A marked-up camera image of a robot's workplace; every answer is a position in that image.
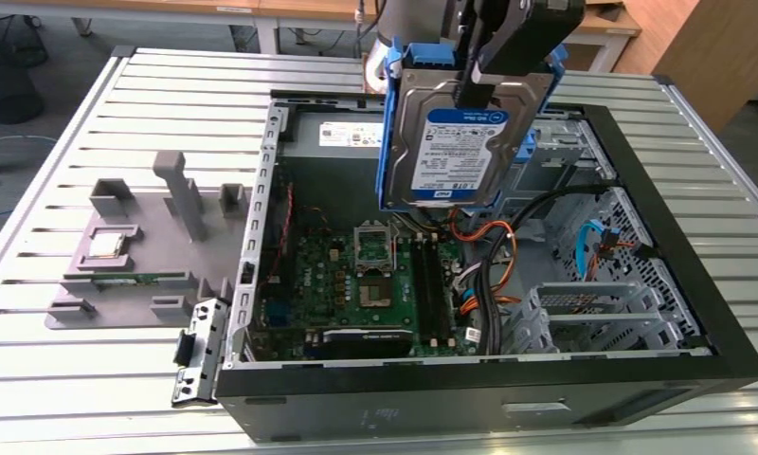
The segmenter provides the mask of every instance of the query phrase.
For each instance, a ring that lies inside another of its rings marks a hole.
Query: wooden desk
[[[620,58],[628,39],[640,34],[640,26],[623,10],[611,22],[598,17],[600,7],[586,7],[583,21],[564,40],[570,51],[570,69],[607,73]]]
[[[355,0],[261,0],[255,17],[261,52],[269,54],[278,51],[278,27],[353,30],[354,5]],[[373,2],[366,1],[365,8],[365,22],[370,23],[374,17]],[[615,22],[599,18],[599,8],[587,7],[583,22],[564,43],[598,47],[594,56],[587,59],[586,67],[574,69],[606,73],[620,57],[628,38],[639,35],[640,27],[626,11],[620,12]]]
[[[78,9],[130,9],[138,11],[185,12],[205,14],[254,14],[259,0],[3,0],[6,8],[14,5],[18,14],[22,6],[63,7]]]
[[[354,23],[357,0],[259,0],[257,14],[261,16],[294,17],[323,21]],[[377,17],[374,2],[365,1],[365,24]]]
[[[257,16],[257,43],[262,54],[278,54],[278,28],[321,28],[355,31],[357,0],[259,0]],[[365,1],[367,26],[377,16],[374,2]]]
[[[355,4],[355,0],[0,0],[0,13],[250,26],[257,28],[261,52],[277,54],[278,28],[354,30]],[[608,22],[596,17],[596,8],[587,7],[566,43],[599,46],[588,70],[608,72],[640,28],[626,12]],[[366,24],[375,13],[374,2],[365,1]],[[85,22],[73,22],[87,34]]]

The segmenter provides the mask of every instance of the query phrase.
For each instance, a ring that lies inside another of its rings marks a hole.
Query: aluminum table
[[[50,331],[45,308],[97,178],[163,191],[155,151],[199,187],[251,186],[269,90],[358,92],[359,62],[138,49],[113,57],[0,233],[0,453],[259,446],[225,411],[170,409],[177,329]],[[568,72],[554,101],[606,105],[758,350],[758,190],[675,89]],[[758,383],[624,428],[283,445],[291,453],[758,453]]]

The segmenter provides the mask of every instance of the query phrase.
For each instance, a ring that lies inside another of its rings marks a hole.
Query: metal bracket
[[[174,363],[179,365],[171,407],[211,406],[215,369],[230,315],[230,302],[215,298],[193,307],[190,325],[179,333]]]

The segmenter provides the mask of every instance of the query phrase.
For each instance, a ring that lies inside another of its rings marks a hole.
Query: floor
[[[45,99],[45,113],[21,125],[0,126],[0,137],[17,134],[58,137],[114,46],[234,50],[230,31],[223,26],[95,20],[91,29],[94,33],[85,39],[77,35],[67,19],[42,18],[39,33],[50,60],[30,72]],[[353,55],[353,32],[341,36],[338,31],[322,31],[306,38],[307,45],[295,45],[295,37],[289,30],[282,30],[282,51],[318,55],[325,50],[325,55],[331,57]],[[247,50],[257,52],[257,39],[250,29],[235,31],[235,41],[239,47],[246,46]],[[373,37],[366,37],[363,46],[371,42]],[[734,118],[720,140],[758,185],[758,114],[754,108],[746,107]],[[49,150],[50,144],[43,141],[19,139],[0,142],[0,211],[10,209],[18,201]],[[0,216],[0,228],[5,219]]]

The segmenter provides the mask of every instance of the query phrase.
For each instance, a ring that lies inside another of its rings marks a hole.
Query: hard drive label
[[[319,125],[321,147],[378,147],[381,123],[326,121]]]
[[[418,147],[411,189],[425,198],[465,197],[491,161],[487,143],[507,122],[504,111],[433,109]]]

